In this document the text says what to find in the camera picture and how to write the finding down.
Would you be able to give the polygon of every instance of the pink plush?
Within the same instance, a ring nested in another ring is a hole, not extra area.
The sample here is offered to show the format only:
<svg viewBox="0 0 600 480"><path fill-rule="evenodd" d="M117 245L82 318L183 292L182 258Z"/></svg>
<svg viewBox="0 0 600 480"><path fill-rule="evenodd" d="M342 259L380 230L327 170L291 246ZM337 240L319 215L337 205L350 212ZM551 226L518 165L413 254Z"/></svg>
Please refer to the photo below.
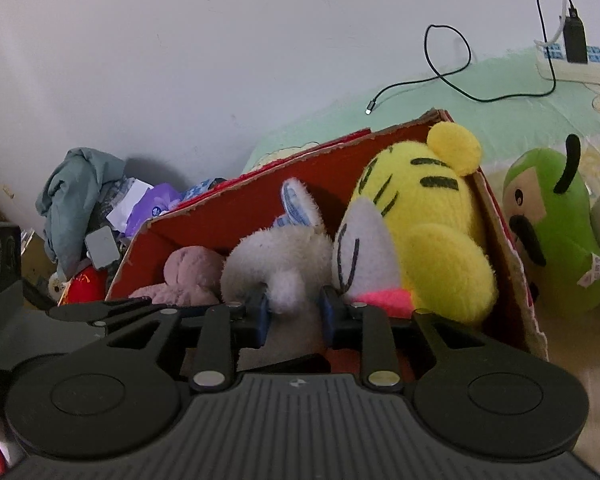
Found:
<svg viewBox="0 0 600 480"><path fill-rule="evenodd" d="M352 298L352 301L361 301L382 308L389 317L402 317L411 319L413 303L411 293L403 288L387 288L365 292Z"/></svg>
<svg viewBox="0 0 600 480"><path fill-rule="evenodd" d="M164 264L164 281L133 292L130 298L149 297L152 303L176 306L216 304L224 258L199 246L183 247Z"/></svg>

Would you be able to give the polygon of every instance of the power strip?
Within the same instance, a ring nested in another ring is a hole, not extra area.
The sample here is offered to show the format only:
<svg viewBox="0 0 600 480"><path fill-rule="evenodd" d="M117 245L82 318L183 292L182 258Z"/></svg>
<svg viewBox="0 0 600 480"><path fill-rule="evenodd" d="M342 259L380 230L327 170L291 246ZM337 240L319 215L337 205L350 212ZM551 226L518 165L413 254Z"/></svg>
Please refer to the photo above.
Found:
<svg viewBox="0 0 600 480"><path fill-rule="evenodd" d="M587 46L587 55L589 57L587 64L569 63L564 52L564 45L561 43L552 44L549 47L549 54L551 55L556 79L600 85L600 46ZM543 78L552 79L546 49L538 47L538 51L536 52L536 66Z"/></svg>

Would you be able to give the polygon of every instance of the plush ear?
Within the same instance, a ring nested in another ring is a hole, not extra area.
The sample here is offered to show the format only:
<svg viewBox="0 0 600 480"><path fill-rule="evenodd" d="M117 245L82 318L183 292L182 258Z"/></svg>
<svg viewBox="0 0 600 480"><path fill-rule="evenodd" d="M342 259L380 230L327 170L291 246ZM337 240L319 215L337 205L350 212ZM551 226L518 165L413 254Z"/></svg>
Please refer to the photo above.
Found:
<svg viewBox="0 0 600 480"><path fill-rule="evenodd" d="M560 180L555 184L554 193L562 195L571 185L576 173L578 173L578 165L580 164L580 139L577 135L569 134L565 141L565 149L567 151L567 162L564 165L564 171L560 176Z"/></svg>
<svg viewBox="0 0 600 480"><path fill-rule="evenodd" d="M471 174L480 166L480 142L474 134L459 124L435 124L429 130L427 146L459 176Z"/></svg>
<svg viewBox="0 0 600 480"><path fill-rule="evenodd" d="M280 199L293 225L313 226L320 232L324 231L320 210L314 198L298 179L289 178L282 183Z"/></svg>

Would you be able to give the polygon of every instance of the pink stuffed toy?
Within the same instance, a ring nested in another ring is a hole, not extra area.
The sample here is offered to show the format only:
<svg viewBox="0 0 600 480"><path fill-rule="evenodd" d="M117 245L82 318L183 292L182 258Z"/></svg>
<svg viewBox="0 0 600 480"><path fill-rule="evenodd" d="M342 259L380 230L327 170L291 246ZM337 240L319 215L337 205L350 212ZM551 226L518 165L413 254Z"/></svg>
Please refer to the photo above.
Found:
<svg viewBox="0 0 600 480"><path fill-rule="evenodd" d="M133 292L130 298L149 297L152 303L176 306L217 304L224 258L210 249L183 247L164 264L164 281Z"/></svg>

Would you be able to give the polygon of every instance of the white wall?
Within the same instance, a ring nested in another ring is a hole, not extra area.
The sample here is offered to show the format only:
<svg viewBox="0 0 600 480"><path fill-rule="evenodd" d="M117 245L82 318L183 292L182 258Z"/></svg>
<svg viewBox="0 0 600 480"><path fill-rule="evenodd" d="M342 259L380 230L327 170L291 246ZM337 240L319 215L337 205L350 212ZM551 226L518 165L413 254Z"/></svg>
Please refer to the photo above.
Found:
<svg viewBox="0 0 600 480"><path fill-rule="evenodd" d="M600 39L600 0L574 1ZM479 59L540 37L534 0L0 0L0 208L40 228L35 197L81 145L180 186L234 176L269 130L424 72L431 22Z"/></svg>

